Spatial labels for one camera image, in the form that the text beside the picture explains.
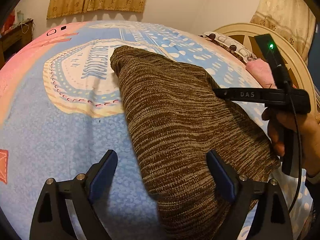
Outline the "brown knitted sweater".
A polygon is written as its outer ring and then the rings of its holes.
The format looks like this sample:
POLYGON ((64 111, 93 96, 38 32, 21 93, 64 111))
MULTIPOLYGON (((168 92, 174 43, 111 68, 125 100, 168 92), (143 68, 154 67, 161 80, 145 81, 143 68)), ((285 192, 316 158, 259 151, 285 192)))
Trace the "brown knitted sweater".
POLYGON ((279 167, 265 132, 236 103, 217 98, 200 66, 121 46, 111 56, 127 126, 147 192, 172 239, 212 239, 229 210, 206 154, 267 181, 279 167))

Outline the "cream round wooden headboard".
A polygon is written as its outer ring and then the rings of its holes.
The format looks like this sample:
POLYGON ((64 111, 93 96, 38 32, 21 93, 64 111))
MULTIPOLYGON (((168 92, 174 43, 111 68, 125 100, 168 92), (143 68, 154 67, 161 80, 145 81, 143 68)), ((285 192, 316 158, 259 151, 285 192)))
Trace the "cream round wooden headboard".
POLYGON ((215 31, 239 41, 264 61, 267 61, 264 57, 264 51, 271 51, 277 47, 283 58, 283 63, 288 69, 292 84, 296 88, 308 92, 311 113, 314 116, 317 115, 316 93, 309 70, 299 53, 285 38, 267 27, 253 23, 229 24, 219 27, 215 31))

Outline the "pink floral pillow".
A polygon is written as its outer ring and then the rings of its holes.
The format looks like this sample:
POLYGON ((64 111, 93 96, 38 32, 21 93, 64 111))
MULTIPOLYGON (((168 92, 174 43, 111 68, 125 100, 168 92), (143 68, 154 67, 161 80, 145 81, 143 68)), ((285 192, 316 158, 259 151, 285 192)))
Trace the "pink floral pillow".
POLYGON ((262 59, 248 61, 246 70, 256 79, 261 87, 277 88, 269 64, 262 59))

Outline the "colourful patterned bed sheet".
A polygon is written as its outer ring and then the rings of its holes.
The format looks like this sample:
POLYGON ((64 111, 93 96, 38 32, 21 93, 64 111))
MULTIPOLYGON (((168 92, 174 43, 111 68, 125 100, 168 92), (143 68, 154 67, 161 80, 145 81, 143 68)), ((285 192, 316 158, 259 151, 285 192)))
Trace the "colourful patterned bed sheet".
POLYGON ((29 238, 46 179, 72 179, 110 149, 118 166, 96 205, 109 234, 166 238, 139 173, 110 66, 122 45, 201 66, 221 87, 259 86, 225 49, 160 24, 70 23, 39 36, 1 69, 1 208, 21 239, 29 238))

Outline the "beige side curtain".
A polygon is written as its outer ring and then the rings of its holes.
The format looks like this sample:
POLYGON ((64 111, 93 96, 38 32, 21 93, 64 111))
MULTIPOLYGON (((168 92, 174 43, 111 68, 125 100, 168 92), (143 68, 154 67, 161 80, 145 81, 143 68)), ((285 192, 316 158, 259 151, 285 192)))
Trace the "beige side curtain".
POLYGON ((260 0, 251 23, 278 33, 308 62, 316 18, 303 0, 260 0))

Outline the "dark wooden desk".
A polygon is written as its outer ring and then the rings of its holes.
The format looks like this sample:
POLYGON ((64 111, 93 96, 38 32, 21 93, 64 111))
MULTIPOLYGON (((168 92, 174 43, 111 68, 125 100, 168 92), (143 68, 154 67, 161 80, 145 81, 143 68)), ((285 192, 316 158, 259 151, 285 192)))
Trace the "dark wooden desk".
POLYGON ((28 18, 1 36, 1 68, 33 40, 33 30, 34 20, 28 18))

